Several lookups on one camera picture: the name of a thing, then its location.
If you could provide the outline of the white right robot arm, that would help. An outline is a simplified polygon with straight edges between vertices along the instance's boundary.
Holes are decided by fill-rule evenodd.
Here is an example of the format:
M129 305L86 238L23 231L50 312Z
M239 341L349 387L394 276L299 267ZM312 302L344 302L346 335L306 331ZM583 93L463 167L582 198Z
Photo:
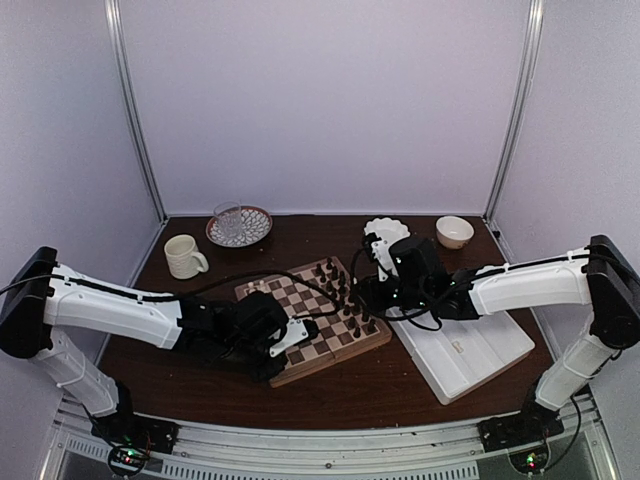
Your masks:
M557 412L617 353L639 341L639 276L606 236L559 256L449 272L433 243L370 230L363 249L378 269L356 291L392 323L436 398L449 404L505 371L533 348L509 319L518 310L583 313L576 339L535 381L513 419L535 440Z

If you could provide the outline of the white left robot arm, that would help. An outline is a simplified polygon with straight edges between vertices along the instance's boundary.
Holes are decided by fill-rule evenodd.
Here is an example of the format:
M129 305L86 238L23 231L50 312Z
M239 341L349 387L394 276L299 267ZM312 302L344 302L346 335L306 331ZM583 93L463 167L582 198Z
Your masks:
M268 293L230 302L120 287L59 263L56 249L47 246L1 293L2 351L40 363L92 416L105 417L106 429L123 444L143 436L142 419L130 411L126 388L88 361L64 328L128 337L206 361L233 356L259 381L284 369L288 348L318 334L313 321L286 313Z

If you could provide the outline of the dark chess pieces row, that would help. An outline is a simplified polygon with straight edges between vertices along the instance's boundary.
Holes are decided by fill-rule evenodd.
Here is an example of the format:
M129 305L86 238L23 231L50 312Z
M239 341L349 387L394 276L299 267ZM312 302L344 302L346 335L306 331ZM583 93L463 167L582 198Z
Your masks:
M326 316L329 325L344 323L348 330L355 329L357 325L367 325L370 323L370 315L365 313L359 305L355 303L355 296L350 291L350 280L346 270L334 262L334 258L327 257L322 262L318 262L312 269L312 280L328 294L328 297L319 295L312 291L317 307L313 312L331 312L334 305L331 299L340 303L342 308L332 315Z

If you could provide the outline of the wooden chess board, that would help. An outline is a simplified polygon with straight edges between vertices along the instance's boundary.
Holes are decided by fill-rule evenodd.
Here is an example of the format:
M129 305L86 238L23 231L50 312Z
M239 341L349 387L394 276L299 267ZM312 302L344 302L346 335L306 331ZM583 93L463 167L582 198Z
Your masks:
M336 264L341 265L346 270L350 280L349 273L342 262L335 256L332 258L334 258ZM295 267L290 270L290 273L318 286L312 280L312 269L316 263L322 262L323 260ZM313 289L294 282L290 278L282 275L271 275L258 280L245 282L235 288L236 298L241 300L247 296L246 290L249 282L254 283L255 291L258 290L260 280L265 282L266 291L264 293L272 295L290 317L300 316L306 320L310 313L314 313L313 308L317 307L317 302L312 294ZM367 335L365 332L366 325L357 325L361 328L361 337L356 339L353 337L354 329L348 330L344 323L328 324L326 316L334 314L332 311L323 313L325 314L323 317L315 320L319 329L318 336L313 340L307 340L289 347L286 350L288 362L284 371L269 380L273 388L294 382L330 366L381 347L387 344L392 338L392 333L388 325L384 321L374 317L370 318L376 319L376 332Z

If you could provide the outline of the cream round bowl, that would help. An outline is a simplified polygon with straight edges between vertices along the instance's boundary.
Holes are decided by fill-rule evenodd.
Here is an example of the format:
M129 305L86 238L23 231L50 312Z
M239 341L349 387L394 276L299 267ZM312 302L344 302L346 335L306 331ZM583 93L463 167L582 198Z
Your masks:
M435 224L440 245L449 250L460 250L469 244L475 229L467 220L457 216L440 217Z

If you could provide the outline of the white scalloped bowl black rim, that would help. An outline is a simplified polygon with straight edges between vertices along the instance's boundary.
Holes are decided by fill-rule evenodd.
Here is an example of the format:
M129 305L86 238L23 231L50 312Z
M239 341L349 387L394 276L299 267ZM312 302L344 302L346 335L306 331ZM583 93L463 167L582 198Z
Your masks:
M363 245L374 250L388 247L409 236L409 228L399 220L390 217L374 218L365 224Z

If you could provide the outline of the white plastic divided tray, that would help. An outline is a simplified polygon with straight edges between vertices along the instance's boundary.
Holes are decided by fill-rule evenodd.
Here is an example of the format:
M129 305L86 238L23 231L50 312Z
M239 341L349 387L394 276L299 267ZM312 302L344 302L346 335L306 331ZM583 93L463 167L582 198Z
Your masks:
M526 358L535 342L506 312L478 320L444 320L435 331L427 313L391 327L437 400L448 405ZM452 343L458 341L463 353Z

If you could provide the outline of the cream ceramic mug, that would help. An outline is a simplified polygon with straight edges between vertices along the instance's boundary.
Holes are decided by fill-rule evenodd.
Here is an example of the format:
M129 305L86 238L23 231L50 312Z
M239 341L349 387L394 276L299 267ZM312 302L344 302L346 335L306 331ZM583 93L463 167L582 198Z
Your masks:
M175 279L188 280L209 271L209 262L191 235L180 234L167 240L164 254L170 274Z

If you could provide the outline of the patterned brown rim plate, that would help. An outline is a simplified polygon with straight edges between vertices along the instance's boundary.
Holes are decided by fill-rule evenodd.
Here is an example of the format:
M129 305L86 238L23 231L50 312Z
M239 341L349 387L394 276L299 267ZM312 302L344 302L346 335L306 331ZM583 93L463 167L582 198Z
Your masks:
M225 248L243 248L263 240L271 231L273 220L268 212L255 206L241 206L242 232L236 238L226 238L219 233L213 216L205 229L207 238L215 245Z

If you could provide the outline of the clear drinking glass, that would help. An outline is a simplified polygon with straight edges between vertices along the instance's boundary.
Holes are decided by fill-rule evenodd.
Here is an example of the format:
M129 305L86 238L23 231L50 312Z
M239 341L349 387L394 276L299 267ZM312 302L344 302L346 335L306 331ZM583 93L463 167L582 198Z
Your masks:
M227 201L217 205L214 217L221 235L236 238L242 232L242 208L238 202Z

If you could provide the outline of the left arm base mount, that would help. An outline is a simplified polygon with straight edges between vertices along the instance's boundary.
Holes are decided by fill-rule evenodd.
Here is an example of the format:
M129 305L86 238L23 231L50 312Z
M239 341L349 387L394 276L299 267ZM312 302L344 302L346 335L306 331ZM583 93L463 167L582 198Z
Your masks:
M129 389L119 381L115 385L118 391L115 412L88 418L91 433L111 447L107 455L109 469L118 477L130 479L142 472L153 452L173 452L179 426L172 421L135 414Z

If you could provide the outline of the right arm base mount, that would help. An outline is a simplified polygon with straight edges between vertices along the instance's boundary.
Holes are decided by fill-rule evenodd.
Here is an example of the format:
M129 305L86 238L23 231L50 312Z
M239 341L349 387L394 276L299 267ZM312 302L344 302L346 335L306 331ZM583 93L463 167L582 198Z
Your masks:
M560 411L551 411L534 401L534 388L527 393L519 412L494 416L477 424L486 453L508 450L511 467L528 479L542 477L561 463L573 449L582 427L582 413L575 395L570 403L577 415L577 425L564 450L554 455L549 445L553 436L565 432Z

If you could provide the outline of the right aluminium frame post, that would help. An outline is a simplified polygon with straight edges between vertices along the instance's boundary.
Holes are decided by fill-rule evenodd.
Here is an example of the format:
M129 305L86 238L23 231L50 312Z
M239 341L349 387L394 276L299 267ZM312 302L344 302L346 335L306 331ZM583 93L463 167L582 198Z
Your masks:
M517 142L521 132L527 100L533 84L539 56L544 24L544 13L545 1L531 0L529 2L527 24L511 112L507 123L497 170L483 215L484 220L489 225L496 222L495 218L499 202L506 186L509 170L517 149Z

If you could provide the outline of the aluminium frame post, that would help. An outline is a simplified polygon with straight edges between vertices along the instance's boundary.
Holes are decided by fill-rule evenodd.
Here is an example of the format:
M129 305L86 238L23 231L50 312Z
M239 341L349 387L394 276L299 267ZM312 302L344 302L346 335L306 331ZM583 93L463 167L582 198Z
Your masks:
M497 170L483 215L484 220L489 225L496 222L495 218L499 202L506 186L509 170L517 149L517 142L521 132L527 100L533 84L539 56L544 24L544 13L545 1L531 0L529 2L527 24L511 112L507 123Z
M141 169L143 183L150 196L155 215L160 223L165 223L168 220L168 215L151 165L140 113L135 98L134 85L126 51L120 2L117 0L105 0L104 9L107 29L110 36L124 102L126 122L133 143L136 159Z

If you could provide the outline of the left aluminium frame post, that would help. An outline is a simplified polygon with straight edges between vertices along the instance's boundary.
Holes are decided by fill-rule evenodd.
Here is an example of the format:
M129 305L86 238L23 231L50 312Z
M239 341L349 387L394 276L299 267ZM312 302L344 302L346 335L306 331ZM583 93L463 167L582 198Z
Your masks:
M117 0L105 0L104 9L107 29L110 36L124 102L126 122L133 143L136 159L141 169L143 183L150 196L155 215L160 223L165 223L168 220L168 215L151 165L140 113L135 98L134 85L126 51L120 2Z

